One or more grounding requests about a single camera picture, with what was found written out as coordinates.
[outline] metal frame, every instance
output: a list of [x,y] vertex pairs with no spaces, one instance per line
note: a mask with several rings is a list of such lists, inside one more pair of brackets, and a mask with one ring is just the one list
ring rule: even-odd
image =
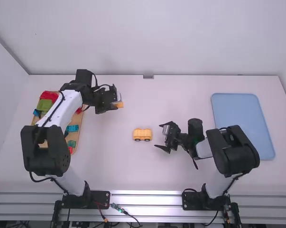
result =
[[[110,192],[111,203],[121,205],[140,222],[207,223],[215,214],[215,211],[184,211],[180,191]],[[61,198],[62,193],[0,192],[0,220],[51,220],[54,203]],[[231,195],[231,201],[239,204],[243,223],[286,224],[286,196]],[[102,212],[112,222],[133,222],[131,217],[111,208]],[[62,209],[60,220],[67,220],[67,214],[68,209]],[[69,220],[102,221],[102,218],[96,209],[71,209]],[[214,223],[223,223],[221,213]]]

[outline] table surface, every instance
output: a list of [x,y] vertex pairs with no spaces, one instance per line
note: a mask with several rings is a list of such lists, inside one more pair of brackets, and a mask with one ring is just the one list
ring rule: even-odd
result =
[[[73,79],[74,76],[29,77],[0,152],[1,194],[61,192],[50,182],[30,180],[23,166],[20,130],[30,125],[41,92],[57,90]],[[115,84],[124,108],[101,115],[90,108],[84,113],[71,166],[91,189],[134,190],[138,194],[145,190],[199,190],[216,169],[213,159],[198,161],[197,171],[182,148],[169,155],[154,147],[165,140],[158,125],[174,121],[187,132],[188,119],[200,118],[204,131],[213,129],[212,94],[253,93],[259,98],[276,157],[261,161],[257,169],[237,181],[231,194],[286,197],[286,95],[277,76],[98,76],[98,81]],[[133,141],[132,131],[138,127],[152,129],[153,140]]]

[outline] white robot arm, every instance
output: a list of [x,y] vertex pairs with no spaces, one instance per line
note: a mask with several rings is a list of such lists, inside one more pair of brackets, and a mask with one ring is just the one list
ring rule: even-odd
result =
[[[93,73],[88,70],[77,70],[75,80],[65,83],[60,95],[46,115],[34,126],[24,126],[21,130],[24,165],[34,182],[54,181],[65,193],[83,196],[88,184],[82,180],[70,165],[70,153],[65,141],[64,132],[75,111],[82,105],[94,106],[95,113],[116,110],[121,103],[121,95],[114,85],[109,90],[97,85],[91,87]],[[47,140],[48,148],[38,144]],[[35,180],[37,176],[47,176]]]

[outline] green lego brick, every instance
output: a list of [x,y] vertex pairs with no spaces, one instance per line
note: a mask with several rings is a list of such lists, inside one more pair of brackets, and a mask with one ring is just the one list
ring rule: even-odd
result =
[[74,140],[69,140],[68,143],[67,143],[67,145],[75,148],[75,147],[76,147],[76,141],[74,141]]
[[43,112],[48,112],[51,107],[52,107],[52,100],[50,99],[40,99],[37,104],[37,110]]

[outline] connector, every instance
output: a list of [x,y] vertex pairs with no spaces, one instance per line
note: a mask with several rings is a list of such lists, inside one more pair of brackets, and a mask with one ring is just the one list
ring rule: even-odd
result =
[[116,205],[115,203],[110,204],[110,206],[111,206],[113,209],[118,210],[120,213],[125,214],[125,210],[124,210],[122,207]]

